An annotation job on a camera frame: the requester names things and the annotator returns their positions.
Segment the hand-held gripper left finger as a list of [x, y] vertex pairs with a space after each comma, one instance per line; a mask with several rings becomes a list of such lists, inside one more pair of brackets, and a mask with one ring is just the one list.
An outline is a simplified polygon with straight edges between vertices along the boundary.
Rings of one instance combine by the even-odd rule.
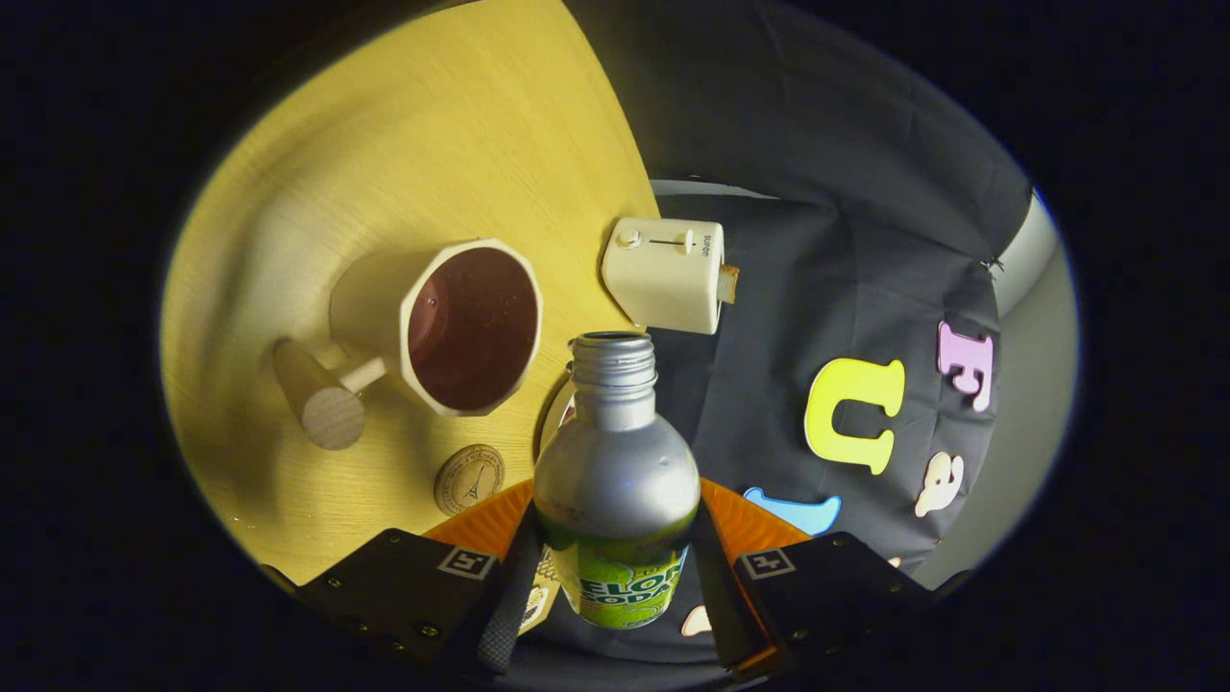
[[426, 533], [381, 531], [298, 597], [418, 667], [504, 675], [539, 565], [533, 498], [533, 482], [519, 482]]

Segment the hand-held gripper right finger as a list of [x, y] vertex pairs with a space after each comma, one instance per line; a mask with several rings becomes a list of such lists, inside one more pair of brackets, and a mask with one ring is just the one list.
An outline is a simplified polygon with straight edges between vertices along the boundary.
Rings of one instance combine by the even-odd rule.
[[878, 643], [934, 604], [855, 535], [811, 537], [707, 479], [691, 547], [720, 663], [737, 683]]

